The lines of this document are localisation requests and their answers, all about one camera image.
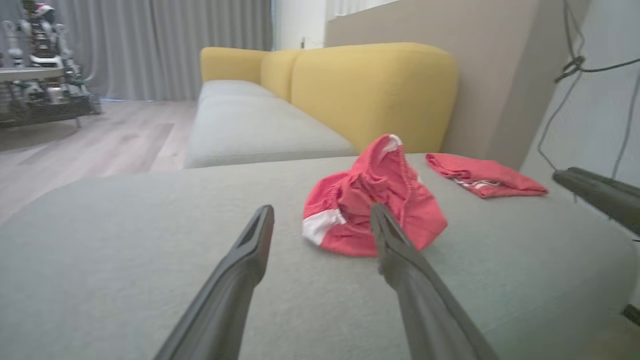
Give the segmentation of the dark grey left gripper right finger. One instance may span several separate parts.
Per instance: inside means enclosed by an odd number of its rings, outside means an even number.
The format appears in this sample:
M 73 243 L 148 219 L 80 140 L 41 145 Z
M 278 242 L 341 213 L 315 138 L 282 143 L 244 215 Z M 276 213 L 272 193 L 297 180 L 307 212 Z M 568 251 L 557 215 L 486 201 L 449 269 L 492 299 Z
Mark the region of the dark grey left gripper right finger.
M 496 351 L 390 210 L 374 203 L 369 223 L 379 273 L 397 294 L 412 359 L 496 360 Z

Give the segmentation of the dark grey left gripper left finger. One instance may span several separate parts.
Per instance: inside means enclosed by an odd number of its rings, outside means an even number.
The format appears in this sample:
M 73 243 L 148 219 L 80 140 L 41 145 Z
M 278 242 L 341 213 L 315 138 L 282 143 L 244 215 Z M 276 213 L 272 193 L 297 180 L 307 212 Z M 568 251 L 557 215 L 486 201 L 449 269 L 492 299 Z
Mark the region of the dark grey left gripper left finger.
M 237 360 L 254 290 L 263 280 L 275 211 L 259 207 L 170 332 L 157 360 Z

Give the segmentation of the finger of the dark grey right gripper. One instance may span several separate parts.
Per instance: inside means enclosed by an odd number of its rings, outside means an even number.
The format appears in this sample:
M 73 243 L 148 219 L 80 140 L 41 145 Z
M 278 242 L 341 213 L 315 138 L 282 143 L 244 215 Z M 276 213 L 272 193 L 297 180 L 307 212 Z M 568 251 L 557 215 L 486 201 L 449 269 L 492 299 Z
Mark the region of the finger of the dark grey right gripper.
M 552 178 L 558 185 L 609 216 L 622 227 L 637 236 L 640 235 L 640 196 L 569 171 L 554 171 Z
M 569 171 L 569 173 L 571 174 L 582 176 L 585 179 L 592 180 L 603 185 L 608 185 L 614 189 L 617 189 L 617 191 L 622 191 L 634 196 L 640 196 L 640 189 L 638 187 L 621 182 L 619 180 L 615 180 L 614 178 L 604 177 L 603 175 L 599 175 L 579 167 L 569 167 L 567 171 Z

